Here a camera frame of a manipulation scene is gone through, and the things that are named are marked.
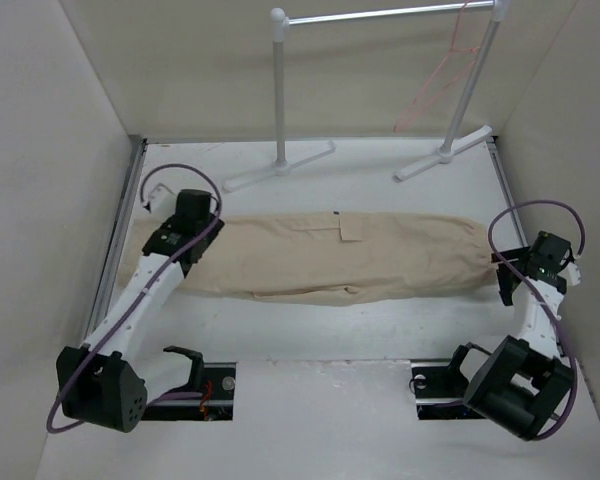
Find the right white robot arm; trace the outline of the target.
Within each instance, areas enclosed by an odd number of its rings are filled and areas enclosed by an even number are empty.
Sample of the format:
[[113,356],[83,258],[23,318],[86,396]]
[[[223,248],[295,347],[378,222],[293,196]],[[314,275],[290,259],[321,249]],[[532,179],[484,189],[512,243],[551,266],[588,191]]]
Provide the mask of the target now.
[[462,404],[525,441],[548,438],[563,419],[545,425],[576,387],[575,368],[560,359],[564,345],[558,310],[567,288],[581,280],[569,241],[541,231],[529,247],[496,252],[502,303],[520,327],[506,336],[477,368],[465,361],[477,346],[459,346],[444,370],[444,384]]

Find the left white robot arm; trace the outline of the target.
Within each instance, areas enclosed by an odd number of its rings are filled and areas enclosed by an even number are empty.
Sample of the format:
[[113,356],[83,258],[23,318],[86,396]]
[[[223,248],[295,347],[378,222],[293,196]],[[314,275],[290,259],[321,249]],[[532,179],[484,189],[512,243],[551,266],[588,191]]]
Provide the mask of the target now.
[[127,433],[153,404],[206,392],[201,353],[170,345],[148,358],[140,350],[151,322],[223,228],[221,203],[208,191],[184,189],[155,195],[146,207],[164,220],[143,245],[126,287],[85,341],[65,347],[56,360],[51,411],[73,427]]

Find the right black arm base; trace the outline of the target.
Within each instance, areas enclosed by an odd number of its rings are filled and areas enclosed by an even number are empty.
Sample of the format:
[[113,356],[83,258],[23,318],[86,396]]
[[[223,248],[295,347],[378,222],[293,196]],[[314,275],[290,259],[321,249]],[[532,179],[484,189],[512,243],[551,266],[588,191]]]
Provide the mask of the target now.
[[447,366],[425,365],[411,369],[409,389],[415,396],[419,420],[477,420],[481,416],[463,402],[469,382]]

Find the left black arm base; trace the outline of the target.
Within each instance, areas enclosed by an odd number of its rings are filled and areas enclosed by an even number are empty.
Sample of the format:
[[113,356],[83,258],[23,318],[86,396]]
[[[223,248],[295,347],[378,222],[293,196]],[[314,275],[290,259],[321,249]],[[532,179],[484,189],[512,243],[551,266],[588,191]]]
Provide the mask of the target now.
[[183,386],[152,401],[142,421],[231,421],[236,390],[236,363],[205,365],[200,386]]

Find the pink wire hanger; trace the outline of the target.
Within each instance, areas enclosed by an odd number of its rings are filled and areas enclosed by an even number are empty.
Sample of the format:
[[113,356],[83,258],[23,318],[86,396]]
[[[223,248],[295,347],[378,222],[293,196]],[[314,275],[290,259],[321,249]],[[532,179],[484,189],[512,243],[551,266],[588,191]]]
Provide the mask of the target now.
[[462,19],[470,5],[471,1],[465,1],[460,8],[446,54],[415,94],[412,101],[397,117],[393,126],[394,133],[402,132],[415,123],[419,117],[423,116],[445,95],[447,90],[463,79],[476,63],[477,54],[480,52],[482,44],[463,45],[459,41]]

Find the beige trousers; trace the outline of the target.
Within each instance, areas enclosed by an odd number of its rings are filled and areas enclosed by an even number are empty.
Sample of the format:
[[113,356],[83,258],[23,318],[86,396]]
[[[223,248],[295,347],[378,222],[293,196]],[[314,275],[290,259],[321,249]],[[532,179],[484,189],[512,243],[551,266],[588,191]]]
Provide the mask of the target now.
[[340,211],[224,222],[180,290],[350,306],[455,296],[496,282],[486,228],[462,217]]

